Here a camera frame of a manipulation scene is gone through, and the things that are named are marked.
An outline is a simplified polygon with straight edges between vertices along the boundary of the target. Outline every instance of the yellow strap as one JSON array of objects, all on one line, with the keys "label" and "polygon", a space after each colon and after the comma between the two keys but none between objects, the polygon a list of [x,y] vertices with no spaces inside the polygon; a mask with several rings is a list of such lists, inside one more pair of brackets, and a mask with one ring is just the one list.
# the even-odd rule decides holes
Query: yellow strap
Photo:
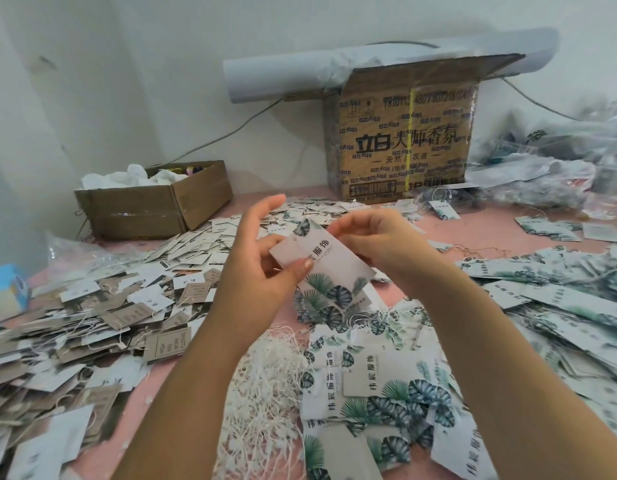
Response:
[{"label": "yellow strap", "polygon": [[408,191],[411,177],[411,141],[413,141],[413,99],[415,88],[411,88],[411,96],[408,102],[408,134],[406,135],[406,178],[404,179],[404,192]]}]

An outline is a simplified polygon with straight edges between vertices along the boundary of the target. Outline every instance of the barcode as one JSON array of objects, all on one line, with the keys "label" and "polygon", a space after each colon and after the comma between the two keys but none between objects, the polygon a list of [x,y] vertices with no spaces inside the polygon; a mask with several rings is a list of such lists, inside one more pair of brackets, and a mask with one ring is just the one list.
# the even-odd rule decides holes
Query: barcode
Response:
[{"label": "barcode", "polygon": [[351,197],[370,194],[384,194],[395,192],[397,180],[386,180],[384,182],[373,182],[370,184],[351,185]]}]

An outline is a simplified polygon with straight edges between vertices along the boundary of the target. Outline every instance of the cardboard box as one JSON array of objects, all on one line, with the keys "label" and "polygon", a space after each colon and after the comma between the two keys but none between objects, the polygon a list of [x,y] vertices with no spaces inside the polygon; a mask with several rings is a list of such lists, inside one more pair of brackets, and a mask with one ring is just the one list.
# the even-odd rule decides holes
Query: cardboard box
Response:
[{"label": "cardboard box", "polygon": [[100,239],[166,239],[194,230],[233,198],[223,161],[186,162],[147,168],[149,177],[166,168],[204,170],[172,185],[76,190],[75,195]]},{"label": "cardboard box", "polygon": [[31,290],[12,264],[0,266],[0,322],[26,311]]},{"label": "cardboard box", "polygon": [[340,94],[324,97],[329,186],[342,199],[377,203],[422,185],[463,182],[478,85],[522,58],[354,70]]}]

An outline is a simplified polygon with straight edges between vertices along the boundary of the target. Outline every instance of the electrical cable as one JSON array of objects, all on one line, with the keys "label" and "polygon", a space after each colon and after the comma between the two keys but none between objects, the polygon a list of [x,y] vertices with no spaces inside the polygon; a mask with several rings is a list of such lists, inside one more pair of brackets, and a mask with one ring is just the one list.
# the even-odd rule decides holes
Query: electrical cable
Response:
[{"label": "electrical cable", "polygon": [[213,143],[217,143],[218,141],[223,140],[224,138],[228,138],[231,135],[234,135],[235,133],[237,133],[238,131],[240,131],[240,129],[242,129],[243,127],[245,127],[246,125],[248,125],[251,121],[253,121],[257,116],[259,116],[262,113],[265,113],[266,111],[268,111],[269,109],[271,109],[273,106],[275,106],[276,104],[281,103],[284,100],[284,98],[280,98],[277,101],[275,101],[273,104],[268,105],[267,107],[265,107],[262,111],[256,112],[253,116],[251,116],[248,120],[246,120],[240,127],[234,129],[232,132],[230,133],[226,133],[224,136],[220,136],[219,138],[216,138],[212,141],[209,141],[208,143],[204,143],[201,144],[200,146],[196,146],[195,148],[193,148],[192,150],[187,151],[184,155],[181,155],[180,157],[177,157],[174,160],[171,160],[169,162],[167,162],[166,164],[169,165],[171,163],[175,163],[178,160],[181,160],[182,158],[190,155],[193,152],[196,152],[197,150],[201,150],[202,148],[206,148],[207,146],[210,146]]},{"label": "electrical cable", "polygon": [[573,121],[579,121],[577,118],[574,118],[574,117],[572,117],[572,116],[569,116],[569,115],[567,115],[567,114],[564,114],[563,112],[559,112],[559,111],[556,111],[556,110],[554,110],[554,109],[551,109],[551,108],[549,108],[548,106],[546,106],[546,105],[544,105],[544,104],[542,104],[542,103],[540,103],[540,102],[535,101],[535,99],[533,99],[533,98],[531,98],[531,97],[527,96],[526,94],[524,94],[521,90],[519,90],[519,88],[517,88],[517,86],[515,86],[512,82],[510,82],[510,81],[509,81],[508,79],[506,79],[505,77],[501,77],[501,79],[502,79],[503,81],[505,81],[505,83],[506,83],[506,84],[508,84],[509,86],[511,86],[513,89],[515,89],[517,92],[519,92],[519,94],[520,94],[522,97],[524,97],[525,99],[527,99],[527,100],[528,100],[528,101],[530,101],[531,103],[535,104],[536,106],[539,106],[540,108],[545,109],[545,110],[550,111],[550,112],[553,112],[553,113],[555,113],[555,114],[558,114],[558,115],[560,115],[560,116],[561,116],[561,117],[563,117],[563,118],[567,118],[567,119],[569,119],[569,120],[573,120]]}]

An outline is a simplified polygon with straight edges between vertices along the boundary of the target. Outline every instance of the table surface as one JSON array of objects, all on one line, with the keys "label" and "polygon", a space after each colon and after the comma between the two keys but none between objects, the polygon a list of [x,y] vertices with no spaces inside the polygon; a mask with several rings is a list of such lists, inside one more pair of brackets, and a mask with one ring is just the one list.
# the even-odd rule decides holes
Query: table surface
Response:
[{"label": "table surface", "polygon": [[[233,201],[220,209],[214,217],[225,217],[241,212],[260,198],[270,194],[272,192],[235,196]],[[288,191],[287,195],[336,198],[327,187],[295,189]],[[487,207],[479,212],[462,214],[461,219],[455,221],[442,221],[435,215],[426,214],[424,219],[419,221],[417,225],[426,231],[425,237],[427,239],[456,245],[456,247],[446,253],[446,257],[452,261],[469,256],[479,256],[482,258],[511,257],[528,254],[535,250],[558,244],[562,244],[570,249],[600,253],[609,245],[608,242],[600,241],[556,242],[551,241],[547,237],[528,235],[522,231],[514,220],[514,217],[522,215],[531,216],[537,213],[536,210],[522,209],[520,207]],[[563,218],[568,217],[568,215],[551,214],[550,217]],[[138,245],[143,249],[149,249],[156,247],[159,243],[158,241],[144,241],[139,242]],[[404,297],[404,294],[392,283],[376,285],[376,288],[388,306],[393,306]],[[306,327],[297,323],[297,315],[293,310],[293,304],[290,299],[276,316],[275,322],[287,324],[295,330]],[[162,382],[176,362],[177,359],[156,363],[149,375],[131,393],[126,409],[111,439],[85,451],[73,462],[73,469],[84,480],[106,480],[111,477],[133,434],[140,425],[144,414],[160,389]],[[384,478],[392,480],[442,480],[458,478],[430,460],[427,454],[417,446],[411,449],[411,457],[412,460],[409,465],[404,465],[384,473]],[[299,479],[304,477],[301,462],[292,473],[292,478]],[[288,472],[279,472],[279,474],[280,477],[286,478]]]}]

